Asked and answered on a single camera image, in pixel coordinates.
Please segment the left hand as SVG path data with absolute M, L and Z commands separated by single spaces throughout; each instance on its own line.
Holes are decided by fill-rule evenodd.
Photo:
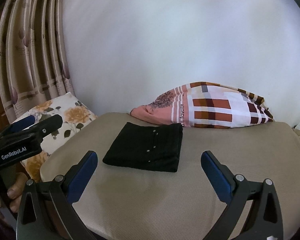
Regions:
M 26 174 L 24 174 L 23 172 L 18 172 L 15 183 L 7 191 L 8 197 L 12 200 L 12 202 L 10 203 L 10 208 L 14 213 L 17 213 L 19 211 L 21 197 L 27 180 L 28 177 Z M 0 219 L 1 220 L 4 219 L 1 211 L 0 211 Z

